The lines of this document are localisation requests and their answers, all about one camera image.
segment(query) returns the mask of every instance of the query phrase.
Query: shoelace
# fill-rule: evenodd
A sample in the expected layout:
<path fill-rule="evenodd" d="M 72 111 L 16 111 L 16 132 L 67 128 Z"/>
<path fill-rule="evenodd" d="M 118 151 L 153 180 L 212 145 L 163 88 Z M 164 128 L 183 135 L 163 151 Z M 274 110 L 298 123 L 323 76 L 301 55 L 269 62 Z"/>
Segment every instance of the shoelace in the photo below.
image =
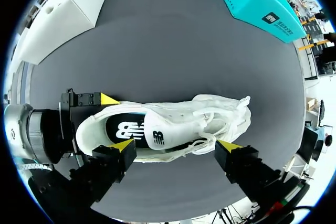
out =
<path fill-rule="evenodd" d="M 246 107 L 250 102 L 250 97 L 245 97 L 239 101 L 235 108 L 231 110 L 224 110 L 221 108 L 204 108 L 193 112 L 194 115 L 205 115 L 205 124 L 209 125 L 212 120 L 223 121 L 224 125 L 214 134 L 207 133 L 204 131 L 199 132 L 199 136 L 206 138 L 206 140 L 197 140 L 191 144 L 187 149 L 194 149 L 192 151 L 188 150 L 189 153 L 195 155 L 202 155 L 209 152 L 209 149 L 213 149 L 217 139 L 223 141 L 232 139 L 233 135 L 237 132 L 238 125 L 242 122 L 242 109 Z M 215 113 L 221 115 L 220 118 L 215 118 Z"/>

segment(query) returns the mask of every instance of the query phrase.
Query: metal cylinder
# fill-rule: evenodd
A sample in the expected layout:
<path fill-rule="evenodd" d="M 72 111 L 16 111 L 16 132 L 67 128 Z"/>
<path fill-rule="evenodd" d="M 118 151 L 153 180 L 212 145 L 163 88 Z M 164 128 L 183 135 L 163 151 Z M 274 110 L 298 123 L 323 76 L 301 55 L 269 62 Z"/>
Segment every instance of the metal cylinder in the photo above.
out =
<path fill-rule="evenodd" d="M 29 104 L 10 104 L 4 112 L 5 132 L 12 155 L 34 159 L 28 135 L 27 122 L 33 107 Z"/>

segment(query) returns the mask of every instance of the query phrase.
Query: shoe tongue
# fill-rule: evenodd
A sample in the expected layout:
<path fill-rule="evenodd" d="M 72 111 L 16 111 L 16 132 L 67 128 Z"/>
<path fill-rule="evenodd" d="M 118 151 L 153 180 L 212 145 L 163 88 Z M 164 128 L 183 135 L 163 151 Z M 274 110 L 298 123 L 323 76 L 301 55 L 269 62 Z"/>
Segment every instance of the shoe tongue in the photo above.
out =
<path fill-rule="evenodd" d="M 166 150 L 200 138 L 200 121 L 181 120 L 179 115 L 164 117 L 154 111 L 147 112 L 144 118 L 144 135 L 149 148 Z"/>

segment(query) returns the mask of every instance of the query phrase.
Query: cable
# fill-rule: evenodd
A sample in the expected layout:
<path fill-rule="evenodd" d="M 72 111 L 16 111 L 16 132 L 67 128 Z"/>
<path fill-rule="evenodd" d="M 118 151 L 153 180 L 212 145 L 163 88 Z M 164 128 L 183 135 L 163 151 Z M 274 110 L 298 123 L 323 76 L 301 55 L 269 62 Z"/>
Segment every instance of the cable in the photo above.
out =
<path fill-rule="evenodd" d="M 208 215 L 209 215 L 209 214 L 207 214 L 207 215 L 202 215 L 202 216 L 197 217 L 197 218 L 192 218 L 192 220 L 198 220 L 198 219 L 204 218 L 205 216 L 208 216 Z"/>
<path fill-rule="evenodd" d="M 233 220 L 233 218 L 238 218 L 239 219 L 239 223 L 241 223 L 243 221 L 241 217 L 233 216 L 232 219 L 231 219 L 232 223 L 235 223 L 234 220 Z"/>
<path fill-rule="evenodd" d="M 233 219 L 232 214 L 231 214 L 230 209 L 229 209 L 229 206 L 227 206 L 227 210 L 229 210 L 230 217 L 231 217 L 231 219 Z"/>
<path fill-rule="evenodd" d="M 218 211 L 216 212 L 216 214 L 215 214 L 215 218 L 212 220 L 211 224 L 214 224 L 214 221 L 215 221 L 215 219 L 216 219 L 216 217 L 217 217 L 217 214 L 218 214 Z"/>
<path fill-rule="evenodd" d="M 299 206 L 299 207 L 294 207 L 291 209 L 291 212 L 294 212 L 296 210 L 300 210 L 300 209 L 307 209 L 309 211 L 312 211 L 314 207 L 312 206 Z"/>
<path fill-rule="evenodd" d="M 233 207 L 233 209 L 236 211 L 236 213 L 239 215 L 239 217 L 240 217 L 240 219 L 242 220 L 243 218 L 242 218 L 242 216 L 240 215 L 240 213 L 238 213 L 238 211 L 236 210 L 236 208 L 233 206 L 233 205 L 231 205 L 232 207 Z"/>

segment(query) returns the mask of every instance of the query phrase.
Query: white sneaker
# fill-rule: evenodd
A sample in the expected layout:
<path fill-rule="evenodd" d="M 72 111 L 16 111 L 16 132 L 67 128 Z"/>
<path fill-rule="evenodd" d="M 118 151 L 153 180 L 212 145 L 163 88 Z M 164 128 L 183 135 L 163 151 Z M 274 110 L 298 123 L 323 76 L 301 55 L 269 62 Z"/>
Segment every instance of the white sneaker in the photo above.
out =
<path fill-rule="evenodd" d="M 233 142 L 250 126 L 250 97 L 240 101 L 200 94 L 179 103 L 121 102 L 83 121 L 77 144 L 87 155 L 99 145 L 134 138 L 136 162 L 170 162 L 211 152 L 217 139 Z"/>

